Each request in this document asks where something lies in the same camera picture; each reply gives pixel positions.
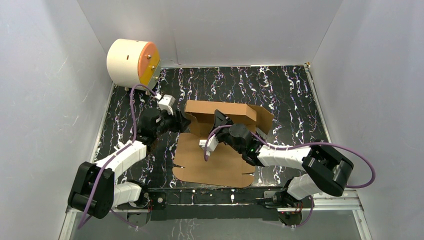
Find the brown cardboard box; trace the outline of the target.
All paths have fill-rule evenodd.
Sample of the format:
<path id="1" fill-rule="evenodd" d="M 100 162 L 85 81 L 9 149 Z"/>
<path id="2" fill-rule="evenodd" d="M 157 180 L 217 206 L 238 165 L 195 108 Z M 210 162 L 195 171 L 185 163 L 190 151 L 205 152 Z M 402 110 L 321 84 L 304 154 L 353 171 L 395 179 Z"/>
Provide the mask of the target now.
<path id="1" fill-rule="evenodd" d="M 244 188 L 254 181 L 256 168 L 242 159 L 231 146 L 219 143 L 207 161 L 201 140 L 206 140 L 213 128 L 214 113 L 219 110 L 235 124 L 244 124 L 250 131 L 268 134 L 274 115 L 265 107 L 246 103 L 188 100 L 185 115 L 191 120 L 188 133 L 178 137 L 173 159 L 173 175 L 181 181 Z"/>

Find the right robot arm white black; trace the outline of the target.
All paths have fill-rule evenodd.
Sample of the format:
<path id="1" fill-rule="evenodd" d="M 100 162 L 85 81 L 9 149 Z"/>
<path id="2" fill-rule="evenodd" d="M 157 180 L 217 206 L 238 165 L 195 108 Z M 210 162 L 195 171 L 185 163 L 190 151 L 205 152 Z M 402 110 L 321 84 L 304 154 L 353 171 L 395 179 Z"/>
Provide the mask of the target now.
<path id="1" fill-rule="evenodd" d="M 299 208 L 303 199 L 319 193 L 340 197 L 354 168 L 354 164 L 328 142 L 312 142 L 305 146 L 272 145 L 244 124 L 234 123 L 215 110 L 213 127 L 203 147 L 204 160 L 209 159 L 220 143 L 231 147 L 251 166 L 305 171 L 288 180 L 281 191 L 264 193 L 258 204 L 265 208 Z"/>

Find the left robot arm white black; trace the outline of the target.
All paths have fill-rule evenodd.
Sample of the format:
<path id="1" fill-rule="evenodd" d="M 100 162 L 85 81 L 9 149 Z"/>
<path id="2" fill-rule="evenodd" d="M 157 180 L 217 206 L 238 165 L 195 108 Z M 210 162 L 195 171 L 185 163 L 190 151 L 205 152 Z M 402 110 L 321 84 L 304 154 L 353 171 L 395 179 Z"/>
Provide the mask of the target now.
<path id="1" fill-rule="evenodd" d="M 107 157 L 94 163 L 83 162 L 77 169 L 67 204 L 91 217 L 102 219 L 113 208 L 132 203 L 145 208 L 151 199 L 148 188 L 137 180 L 116 183 L 125 171 L 145 159 L 155 148 L 159 137 L 167 132 L 183 133 L 191 120 L 179 109 L 150 108 L 135 127 L 135 136 Z"/>

